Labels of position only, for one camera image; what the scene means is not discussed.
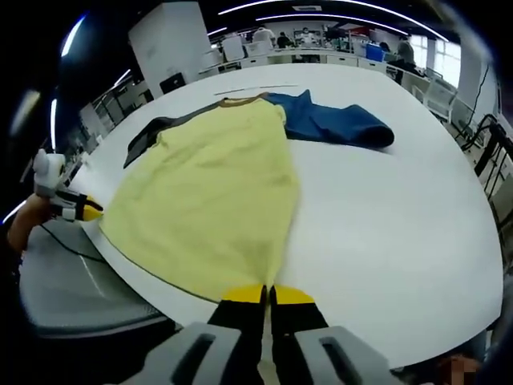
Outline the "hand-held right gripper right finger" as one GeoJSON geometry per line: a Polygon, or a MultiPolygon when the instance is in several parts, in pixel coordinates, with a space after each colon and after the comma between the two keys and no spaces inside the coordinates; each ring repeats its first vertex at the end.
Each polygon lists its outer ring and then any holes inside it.
{"type": "Polygon", "coordinates": [[[399,384],[383,354],[342,326],[329,326],[299,289],[269,291],[273,362],[281,384],[399,384]]]}

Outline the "person's left hand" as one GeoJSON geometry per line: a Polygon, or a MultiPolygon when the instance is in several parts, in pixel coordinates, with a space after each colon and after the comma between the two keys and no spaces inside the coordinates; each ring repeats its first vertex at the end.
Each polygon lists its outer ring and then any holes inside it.
{"type": "Polygon", "coordinates": [[[50,201],[45,197],[32,194],[18,211],[17,219],[24,227],[31,229],[45,223],[52,216],[50,201]]]}

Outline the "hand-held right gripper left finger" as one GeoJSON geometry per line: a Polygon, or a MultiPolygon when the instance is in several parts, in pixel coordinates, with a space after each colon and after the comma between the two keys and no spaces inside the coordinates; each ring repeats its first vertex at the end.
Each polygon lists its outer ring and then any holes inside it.
{"type": "Polygon", "coordinates": [[[236,384],[257,375],[267,288],[229,290],[210,319],[182,328],[145,359],[133,384],[236,384]]]}

